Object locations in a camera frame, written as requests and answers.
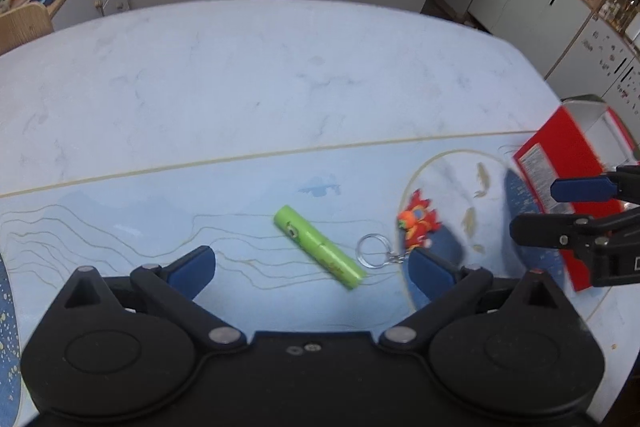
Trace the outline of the bright green tube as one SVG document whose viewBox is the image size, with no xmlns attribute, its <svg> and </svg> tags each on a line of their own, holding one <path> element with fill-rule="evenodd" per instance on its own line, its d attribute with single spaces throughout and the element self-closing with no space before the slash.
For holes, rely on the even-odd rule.
<svg viewBox="0 0 640 427">
<path fill-rule="evenodd" d="M 281 207 L 273 222 L 305 254 L 349 289 L 358 287 L 366 272 L 290 206 Z"/>
</svg>

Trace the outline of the orange red keychain toy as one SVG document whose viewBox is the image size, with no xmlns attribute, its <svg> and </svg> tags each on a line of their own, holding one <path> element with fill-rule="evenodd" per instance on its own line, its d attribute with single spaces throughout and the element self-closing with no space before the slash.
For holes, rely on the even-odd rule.
<svg viewBox="0 0 640 427">
<path fill-rule="evenodd" d="M 409 255 L 418 248 L 430 247 L 431 235 L 439 231 L 442 222 L 438 219 L 438 213 L 432 207 L 432 201 L 423 196 L 420 188 L 414 190 L 409 197 L 407 205 L 402 208 L 396 217 L 396 231 L 399 237 L 399 246 L 395 249 L 392 241 L 378 233 L 370 233 L 362 236 L 356 245 L 356 259 L 370 270 L 378 270 L 387 265 L 402 265 Z M 378 256 L 384 259 L 380 263 L 373 263 L 367 259 L 363 251 L 363 245 L 367 242 L 379 243 L 383 250 Z"/>
</svg>

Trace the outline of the red and white cardboard box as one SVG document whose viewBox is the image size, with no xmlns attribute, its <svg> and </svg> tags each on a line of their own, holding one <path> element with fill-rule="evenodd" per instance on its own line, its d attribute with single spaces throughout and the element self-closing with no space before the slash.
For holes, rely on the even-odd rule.
<svg viewBox="0 0 640 427">
<path fill-rule="evenodd" d="M 637 147 L 620 117 L 603 102 L 567 100 L 514 155 L 524 181 L 533 192 L 538 210 L 546 215 L 575 215 L 605 218 L 634 208 L 629 202 L 555 202 L 550 194 L 557 179 L 588 178 L 614 171 L 625 165 L 638 165 Z M 589 270 L 575 256 L 573 246 L 559 251 L 575 291 L 593 287 Z"/>
</svg>

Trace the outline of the light wooden chair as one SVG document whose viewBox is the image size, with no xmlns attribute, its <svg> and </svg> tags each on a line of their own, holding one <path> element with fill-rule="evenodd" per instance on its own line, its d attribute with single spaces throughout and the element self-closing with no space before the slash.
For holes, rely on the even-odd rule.
<svg viewBox="0 0 640 427">
<path fill-rule="evenodd" d="M 40 3 L 27 3 L 0 16 L 0 54 L 54 31 L 47 9 Z"/>
</svg>

